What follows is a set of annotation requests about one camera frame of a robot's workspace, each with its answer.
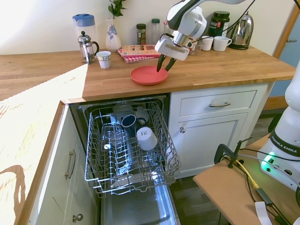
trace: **cabinet handle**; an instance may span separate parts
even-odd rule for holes
[[[73,149],[71,152],[69,152],[69,156],[70,156],[70,159],[71,158],[73,158],[73,167],[72,167],[72,171],[71,172],[66,172],[65,173],[65,176],[66,176],[66,179],[71,179],[71,177],[72,177],[72,174],[73,174],[73,172],[74,172],[74,168],[75,168],[75,162],[76,162],[76,153],[75,153],[75,149]]]
[[[73,219],[72,219],[73,223],[75,221],[82,221],[82,220],[83,220],[83,214],[78,214],[77,216],[73,215]]]
[[[183,128],[183,127],[180,127],[180,128],[179,128],[179,131],[180,131],[180,133],[182,133],[182,134],[186,132],[185,128]]]
[[[287,43],[297,42],[297,40],[295,40],[295,39],[288,39],[286,42],[287,42]]]
[[[224,106],[229,106],[229,105],[231,105],[231,103],[229,103],[229,102],[225,102],[224,104],[221,104],[221,105],[212,105],[210,103],[209,107],[216,108],[216,107],[224,107]]]

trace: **red checkered cloth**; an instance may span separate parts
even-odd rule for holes
[[[122,49],[118,50],[118,53],[122,55]],[[158,59],[159,56],[141,56],[141,57],[124,57],[123,60],[127,63],[135,63],[135,62],[140,62],[144,60],[152,60],[152,59]]]

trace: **wire rack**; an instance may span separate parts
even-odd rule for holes
[[[130,114],[137,114],[139,104],[130,104]],[[100,198],[133,190],[145,192],[174,183],[179,175],[181,164],[159,105],[148,102],[144,106],[149,116],[146,125],[158,139],[157,146],[150,151],[140,149],[137,138],[130,137],[116,122],[122,114],[113,114],[112,107],[90,113],[85,180]]]

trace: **white vase with blue pattern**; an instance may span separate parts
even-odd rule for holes
[[[112,53],[117,52],[118,49],[122,47],[119,35],[116,31],[116,28],[113,24],[114,19],[106,19],[108,25],[108,32],[106,35],[106,48]]]

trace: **blue mug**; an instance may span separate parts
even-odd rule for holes
[[[135,115],[127,115],[122,119],[121,125],[128,132],[130,137],[136,137],[136,132],[146,125],[147,121],[144,118],[136,118]]]

